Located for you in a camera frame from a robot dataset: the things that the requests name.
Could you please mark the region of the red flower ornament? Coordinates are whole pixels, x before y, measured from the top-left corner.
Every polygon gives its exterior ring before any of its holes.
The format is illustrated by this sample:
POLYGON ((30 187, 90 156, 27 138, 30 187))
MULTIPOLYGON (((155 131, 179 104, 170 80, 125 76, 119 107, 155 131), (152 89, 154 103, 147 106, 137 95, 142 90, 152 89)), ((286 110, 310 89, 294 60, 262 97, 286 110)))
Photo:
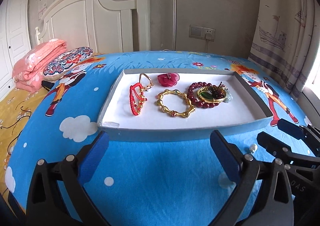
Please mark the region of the red flower ornament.
POLYGON ((178 73, 166 73, 157 76, 159 84, 163 87, 173 87, 180 80, 178 73))

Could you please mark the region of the metal pole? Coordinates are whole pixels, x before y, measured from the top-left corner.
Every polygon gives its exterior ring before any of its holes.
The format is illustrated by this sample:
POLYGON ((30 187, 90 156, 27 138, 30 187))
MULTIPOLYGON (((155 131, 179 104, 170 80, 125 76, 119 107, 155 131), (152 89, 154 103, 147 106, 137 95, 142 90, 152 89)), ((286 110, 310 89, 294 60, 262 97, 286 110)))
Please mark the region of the metal pole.
POLYGON ((172 50, 176 50, 177 0, 172 0, 172 50))

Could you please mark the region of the thin gold bangle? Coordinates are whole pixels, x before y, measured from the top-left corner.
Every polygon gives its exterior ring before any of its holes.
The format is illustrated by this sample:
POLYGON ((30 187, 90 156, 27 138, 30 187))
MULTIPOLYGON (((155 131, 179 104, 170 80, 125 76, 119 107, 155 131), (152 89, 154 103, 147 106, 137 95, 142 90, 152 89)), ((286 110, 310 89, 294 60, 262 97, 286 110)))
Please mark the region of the thin gold bangle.
POLYGON ((226 98, 226 91, 219 86, 204 86, 197 91, 197 96, 207 103, 221 103, 226 98))

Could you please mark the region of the pale jade pendant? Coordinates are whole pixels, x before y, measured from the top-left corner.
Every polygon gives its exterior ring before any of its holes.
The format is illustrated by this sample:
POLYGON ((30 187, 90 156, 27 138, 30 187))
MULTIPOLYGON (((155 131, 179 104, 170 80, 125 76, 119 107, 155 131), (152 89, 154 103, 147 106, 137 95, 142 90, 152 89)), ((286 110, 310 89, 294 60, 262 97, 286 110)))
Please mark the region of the pale jade pendant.
POLYGON ((224 91, 225 91, 226 96, 225 96, 225 99, 223 102, 224 103, 231 102, 231 100, 233 99, 232 94, 229 92, 228 88, 225 88, 224 91))

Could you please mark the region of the ship print curtain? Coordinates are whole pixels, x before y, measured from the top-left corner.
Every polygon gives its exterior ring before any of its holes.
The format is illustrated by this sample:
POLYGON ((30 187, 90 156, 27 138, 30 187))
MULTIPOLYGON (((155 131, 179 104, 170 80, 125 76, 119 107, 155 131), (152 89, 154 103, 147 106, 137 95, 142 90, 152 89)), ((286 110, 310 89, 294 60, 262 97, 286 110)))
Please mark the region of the ship print curtain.
POLYGON ((293 99, 302 93, 317 49, 316 0, 260 0, 248 59, 273 78, 293 99))

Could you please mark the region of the white pearl earring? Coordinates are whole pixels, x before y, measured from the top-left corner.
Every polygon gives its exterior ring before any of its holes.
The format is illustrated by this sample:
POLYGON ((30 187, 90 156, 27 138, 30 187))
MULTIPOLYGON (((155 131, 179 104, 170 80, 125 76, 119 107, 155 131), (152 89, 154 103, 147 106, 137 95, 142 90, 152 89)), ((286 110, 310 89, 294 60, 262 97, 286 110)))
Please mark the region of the white pearl earring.
POLYGON ((250 154, 255 154, 255 152, 258 150, 258 145, 257 144, 251 144, 249 146, 249 153, 250 154))

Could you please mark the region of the yellow floral bed sheet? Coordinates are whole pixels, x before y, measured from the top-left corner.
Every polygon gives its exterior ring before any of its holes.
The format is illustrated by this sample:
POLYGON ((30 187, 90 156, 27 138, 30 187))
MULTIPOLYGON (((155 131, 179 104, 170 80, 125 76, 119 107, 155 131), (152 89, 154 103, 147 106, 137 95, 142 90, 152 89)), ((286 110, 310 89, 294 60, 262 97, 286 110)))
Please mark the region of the yellow floral bed sheet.
POLYGON ((32 113, 47 95, 46 89, 34 93, 13 89, 1 100, 1 195, 5 196, 8 188, 5 173, 18 136, 32 113))

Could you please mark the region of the dark green tassel pendant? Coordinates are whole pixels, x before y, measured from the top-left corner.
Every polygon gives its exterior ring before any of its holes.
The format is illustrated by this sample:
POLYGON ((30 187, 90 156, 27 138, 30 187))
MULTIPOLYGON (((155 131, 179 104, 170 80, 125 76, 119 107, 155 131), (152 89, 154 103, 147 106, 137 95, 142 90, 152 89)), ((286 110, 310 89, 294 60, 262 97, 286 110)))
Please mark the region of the dark green tassel pendant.
POLYGON ((205 86, 200 92, 199 95, 202 96, 206 100, 221 100, 224 99, 226 94, 224 89, 222 88, 222 83, 219 86, 211 85, 205 86))

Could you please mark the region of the white wooden headboard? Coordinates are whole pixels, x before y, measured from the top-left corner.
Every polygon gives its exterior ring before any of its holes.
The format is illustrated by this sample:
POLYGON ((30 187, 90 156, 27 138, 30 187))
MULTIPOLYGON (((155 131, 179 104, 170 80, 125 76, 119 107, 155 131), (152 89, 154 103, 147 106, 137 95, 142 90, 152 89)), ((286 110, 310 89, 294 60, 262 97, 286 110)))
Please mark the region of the white wooden headboard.
POLYGON ((66 41, 68 50, 87 46, 98 53, 132 52, 151 48, 150 0, 56 0, 45 11, 43 28, 35 28, 41 44, 66 41))

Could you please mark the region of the wall switch and socket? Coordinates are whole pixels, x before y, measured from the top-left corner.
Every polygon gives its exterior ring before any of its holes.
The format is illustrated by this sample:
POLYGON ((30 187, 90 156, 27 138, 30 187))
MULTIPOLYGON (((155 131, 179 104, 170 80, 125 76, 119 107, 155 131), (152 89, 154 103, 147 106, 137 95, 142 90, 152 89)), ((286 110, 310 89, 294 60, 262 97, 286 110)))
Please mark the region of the wall switch and socket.
POLYGON ((190 38, 214 41, 215 32, 216 32, 216 29, 210 28, 210 27, 203 27, 203 26, 197 26, 197 25, 189 26, 190 38))

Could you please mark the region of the folded pink blanket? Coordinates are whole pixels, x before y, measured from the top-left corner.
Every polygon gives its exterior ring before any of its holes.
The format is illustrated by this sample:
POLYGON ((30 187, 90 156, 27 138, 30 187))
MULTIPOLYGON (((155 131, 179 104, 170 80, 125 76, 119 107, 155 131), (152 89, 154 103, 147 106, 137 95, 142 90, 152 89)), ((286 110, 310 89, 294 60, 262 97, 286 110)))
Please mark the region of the folded pink blanket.
POLYGON ((13 67, 12 79, 15 87, 30 93, 40 90, 44 68, 66 50, 67 43, 62 39, 51 39, 34 47, 13 67))

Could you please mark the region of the patterned floral pillow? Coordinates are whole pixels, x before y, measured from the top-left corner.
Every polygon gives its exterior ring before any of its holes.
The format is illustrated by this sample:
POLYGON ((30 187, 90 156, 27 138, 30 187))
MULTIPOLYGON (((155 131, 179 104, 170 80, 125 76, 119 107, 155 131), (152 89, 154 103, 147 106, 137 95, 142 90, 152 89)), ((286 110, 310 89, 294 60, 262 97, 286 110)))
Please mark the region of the patterned floral pillow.
POLYGON ((90 47, 79 47, 66 51, 54 58, 44 67, 43 79, 46 81, 56 81, 78 63, 92 56, 93 50, 90 47))

